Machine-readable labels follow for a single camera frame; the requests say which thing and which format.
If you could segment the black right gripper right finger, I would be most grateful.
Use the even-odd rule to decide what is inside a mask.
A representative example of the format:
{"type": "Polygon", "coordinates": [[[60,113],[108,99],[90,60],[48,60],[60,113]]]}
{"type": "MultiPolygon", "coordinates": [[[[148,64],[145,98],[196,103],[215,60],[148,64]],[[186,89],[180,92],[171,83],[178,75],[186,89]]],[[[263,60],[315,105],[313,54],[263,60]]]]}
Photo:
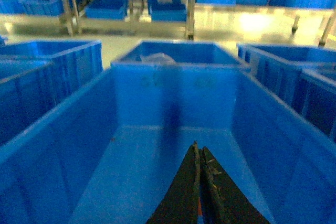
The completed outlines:
{"type": "Polygon", "coordinates": [[[205,223],[269,223],[207,147],[200,150],[200,158],[201,206],[205,223]]]}

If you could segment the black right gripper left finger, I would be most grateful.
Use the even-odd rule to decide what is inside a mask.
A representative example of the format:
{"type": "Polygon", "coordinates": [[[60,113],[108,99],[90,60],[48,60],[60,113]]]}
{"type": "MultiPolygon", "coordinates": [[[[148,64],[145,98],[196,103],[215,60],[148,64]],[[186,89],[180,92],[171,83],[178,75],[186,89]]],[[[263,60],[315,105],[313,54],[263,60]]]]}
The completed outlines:
{"type": "Polygon", "coordinates": [[[187,150],[165,196],[147,223],[197,223],[200,153],[195,141],[187,150]]]}

